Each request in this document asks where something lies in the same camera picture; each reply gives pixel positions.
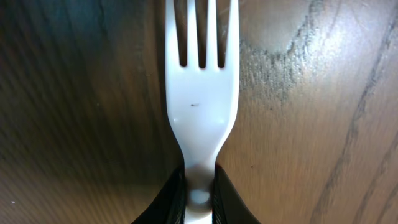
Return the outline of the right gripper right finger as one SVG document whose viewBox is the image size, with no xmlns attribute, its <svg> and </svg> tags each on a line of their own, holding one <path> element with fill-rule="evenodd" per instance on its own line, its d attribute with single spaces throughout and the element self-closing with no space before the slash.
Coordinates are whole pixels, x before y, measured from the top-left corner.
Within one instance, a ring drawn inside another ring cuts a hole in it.
<svg viewBox="0 0 398 224">
<path fill-rule="evenodd" d="M 215 166 L 212 224 L 260 224 L 219 164 Z"/>
</svg>

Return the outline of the white plastic fork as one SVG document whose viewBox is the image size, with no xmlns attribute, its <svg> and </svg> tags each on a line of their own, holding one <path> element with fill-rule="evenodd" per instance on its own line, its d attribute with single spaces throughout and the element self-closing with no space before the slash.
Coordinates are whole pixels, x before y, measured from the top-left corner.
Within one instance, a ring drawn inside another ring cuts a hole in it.
<svg viewBox="0 0 398 224">
<path fill-rule="evenodd" d="M 218 65 L 216 2 L 208 1 L 206 66 L 198 64 L 195 2 L 187 2 L 187 64 L 181 66 L 173 0 L 165 2 L 167 115 L 181 148 L 186 181 L 184 223 L 211 223 L 216 158 L 238 111 L 239 3 L 231 0 L 224 67 Z"/>
</svg>

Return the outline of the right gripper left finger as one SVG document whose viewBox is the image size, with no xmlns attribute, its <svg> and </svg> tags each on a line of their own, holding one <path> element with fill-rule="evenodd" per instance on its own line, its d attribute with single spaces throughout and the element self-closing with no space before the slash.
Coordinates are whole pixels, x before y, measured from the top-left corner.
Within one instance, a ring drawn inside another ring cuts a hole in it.
<svg viewBox="0 0 398 224">
<path fill-rule="evenodd" d="M 183 224 L 186 187 L 183 166 L 177 167 L 152 203 L 131 224 Z"/>
</svg>

